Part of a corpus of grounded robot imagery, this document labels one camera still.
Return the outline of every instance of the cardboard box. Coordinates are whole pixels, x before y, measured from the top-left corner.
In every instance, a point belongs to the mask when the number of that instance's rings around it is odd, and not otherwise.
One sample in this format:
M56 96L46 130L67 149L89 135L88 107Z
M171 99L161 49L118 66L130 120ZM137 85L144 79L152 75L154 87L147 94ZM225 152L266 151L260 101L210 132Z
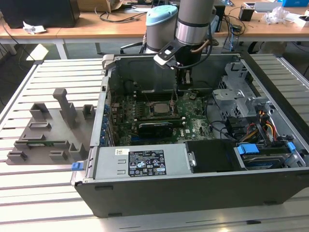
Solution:
M94 12L111 12L119 9L122 5L122 0L77 0L80 11Z

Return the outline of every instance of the small chip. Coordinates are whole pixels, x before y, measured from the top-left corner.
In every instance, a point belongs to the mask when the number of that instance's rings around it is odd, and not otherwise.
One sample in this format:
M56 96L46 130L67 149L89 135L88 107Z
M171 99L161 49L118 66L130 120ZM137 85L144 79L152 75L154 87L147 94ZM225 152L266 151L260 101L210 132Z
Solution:
M155 114L166 114L169 112L169 105L166 103L157 103L154 104L154 113Z

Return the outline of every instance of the warning label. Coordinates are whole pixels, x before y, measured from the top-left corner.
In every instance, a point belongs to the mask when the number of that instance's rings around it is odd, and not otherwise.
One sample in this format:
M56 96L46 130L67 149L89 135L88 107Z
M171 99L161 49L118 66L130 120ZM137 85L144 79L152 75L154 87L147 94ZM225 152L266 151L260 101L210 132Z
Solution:
M166 175L163 150L129 152L129 176Z

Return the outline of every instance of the blue latch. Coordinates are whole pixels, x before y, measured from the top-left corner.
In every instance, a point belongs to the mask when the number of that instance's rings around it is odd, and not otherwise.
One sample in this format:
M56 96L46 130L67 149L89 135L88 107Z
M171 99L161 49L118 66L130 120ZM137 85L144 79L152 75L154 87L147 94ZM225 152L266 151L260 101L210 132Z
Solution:
M83 162L81 162L81 163L76 162L76 163L72 164L71 169L72 169L72 171L82 171L83 170L83 165L84 165Z
M237 147L239 154L255 154L260 153L256 144L241 144Z
M296 150L296 147L293 144L293 142L288 142L287 145L288 145L291 152L294 152Z
M237 147L237 150L238 150L238 152L239 152L240 155L245 154L245 151L242 149L241 146L238 146L238 147Z

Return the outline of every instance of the circuit board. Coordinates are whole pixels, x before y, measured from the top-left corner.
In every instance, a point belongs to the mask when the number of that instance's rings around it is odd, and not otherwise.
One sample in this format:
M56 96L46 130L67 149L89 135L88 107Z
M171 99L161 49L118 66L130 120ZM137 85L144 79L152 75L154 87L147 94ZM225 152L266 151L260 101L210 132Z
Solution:
M136 101L133 96L118 97L112 105L116 146L176 144L190 140L214 139L204 113L203 98L185 93L176 101ZM140 138L139 126L172 124L171 136Z

